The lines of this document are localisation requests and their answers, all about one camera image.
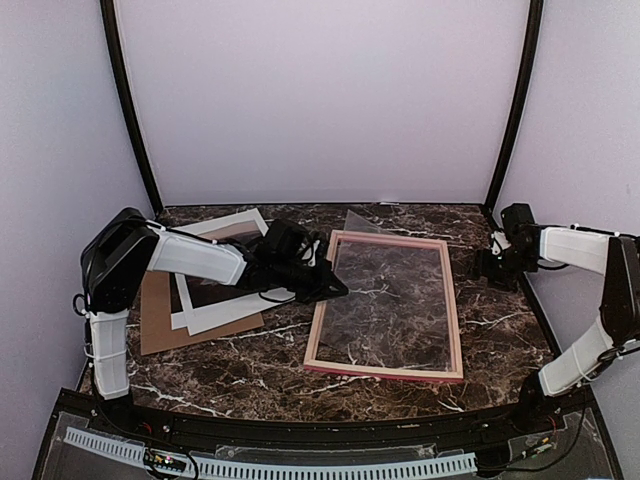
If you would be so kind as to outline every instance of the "white perforated strip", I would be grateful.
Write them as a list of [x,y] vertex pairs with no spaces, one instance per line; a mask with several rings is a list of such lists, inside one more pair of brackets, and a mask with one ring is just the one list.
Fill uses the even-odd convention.
[[[65,443],[128,465],[144,468],[144,447],[124,443],[101,435],[69,427]],[[193,465],[187,458],[187,471],[183,477],[193,477]],[[413,462],[386,463],[358,466],[288,466],[228,462],[194,456],[203,480],[255,479],[255,480],[418,480],[446,478],[475,472],[475,454],[468,453],[444,458]]]

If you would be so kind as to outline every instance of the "cardboard sheet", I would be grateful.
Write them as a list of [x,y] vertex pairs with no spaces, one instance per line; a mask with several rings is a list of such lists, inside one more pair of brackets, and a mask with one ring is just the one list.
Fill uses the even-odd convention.
[[142,281],[140,305],[140,350],[142,355],[194,345],[264,326],[260,313],[250,315],[197,335],[186,328],[171,329],[169,274],[147,272]]

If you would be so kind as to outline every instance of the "glass pane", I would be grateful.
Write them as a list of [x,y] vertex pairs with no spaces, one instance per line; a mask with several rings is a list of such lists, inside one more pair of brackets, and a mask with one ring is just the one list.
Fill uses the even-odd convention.
[[334,271],[350,293],[326,304],[317,360],[452,371],[438,249],[341,240]]

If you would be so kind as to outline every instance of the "table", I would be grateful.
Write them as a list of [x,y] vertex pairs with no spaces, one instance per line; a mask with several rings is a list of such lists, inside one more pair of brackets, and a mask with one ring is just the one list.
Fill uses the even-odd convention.
[[[158,220],[180,226],[255,205],[167,208]],[[327,234],[348,210],[400,235],[448,243],[454,275],[465,381],[434,384],[314,373],[302,368],[313,305],[264,313],[265,326],[141,356],[139,309],[129,318],[129,375],[135,403],[170,411],[252,420],[406,419],[514,403],[522,380],[553,355],[522,293],[499,291],[469,276],[489,226],[476,205],[260,205],[265,219],[299,222]],[[88,392],[87,375],[80,390]]]

